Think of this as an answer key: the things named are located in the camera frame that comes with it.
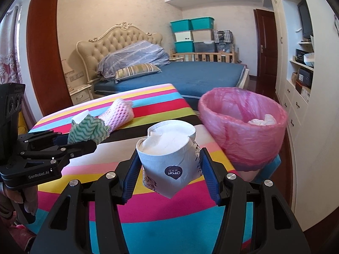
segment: striped tablecloth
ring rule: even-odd
[[[146,136],[152,124],[168,119],[182,119],[195,125],[196,142],[206,147],[214,161],[221,162],[229,172],[236,172],[220,147],[194,111],[171,84],[152,86],[79,104],[41,119],[31,130],[53,129],[68,133],[74,115],[89,110],[102,114],[117,98],[133,100],[135,118],[114,131],[107,143],[99,144],[93,154],[72,159],[62,171],[62,178],[39,186],[37,220],[28,227],[38,232],[59,194],[72,179],[82,183],[95,181],[108,171],[114,171],[120,161],[127,160],[136,142]],[[251,236],[252,207],[248,204],[244,242]],[[131,254],[173,252],[182,254],[211,253],[220,228],[224,207],[211,200],[203,177],[192,181],[172,199],[167,199],[142,185],[139,176],[132,198],[119,206],[119,215]],[[93,253],[99,253],[96,238],[94,203],[90,203],[90,236]]]

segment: silver screw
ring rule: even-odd
[[[106,178],[108,179],[112,179],[112,178],[115,178],[116,174],[114,172],[109,172],[106,174]]]
[[[236,179],[236,178],[237,178],[237,175],[236,175],[236,174],[233,174],[233,173],[228,173],[228,174],[226,175],[226,177],[227,177],[228,179]]]
[[[69,182],[70,186],[76,186],[78,184],[78,180],[77,179],[73,179]]]
[[[271,187],[273,185],[273,181],[270,181],[269,179],[264,181],[264,184],[268,187]]]

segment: tufted headboard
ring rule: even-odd
[[[160,45],[162,35],[160,33],[145,33],[138,27],[124,22],[110,28],[99,38],[78,42],[77,53],[85,65],[87,83],[90,84],[98,79],[97,67],[103,57],[141,40]]]

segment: wallpaper wall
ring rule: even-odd
[[[229,29],[233,32],[234,42],[240,50],[240,60],[247,64],[250,75],[257,75],[257,31],[254,9],[271,9],[257,4],[239,3],[210,4],[193,8],[183,8],[184,19],[211,16],[215,19],[215,29]]]
[[[164,0],[58,0],[61,60],[66,59],[75,71],[82,71],[84,67],[75,51],[76,43],[99,37],[122,22],[132,23],[144,32],[161,33],[162,46],[170,52],[174,43],[170,22],[179,19],[182,19],[182,10]]]

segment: television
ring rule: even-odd
[[[313,36],[313,28],[306,0],[302,0],[298,4],[298,10],[301,19],[302,36],[306,39],[311,39],[311,35]]]

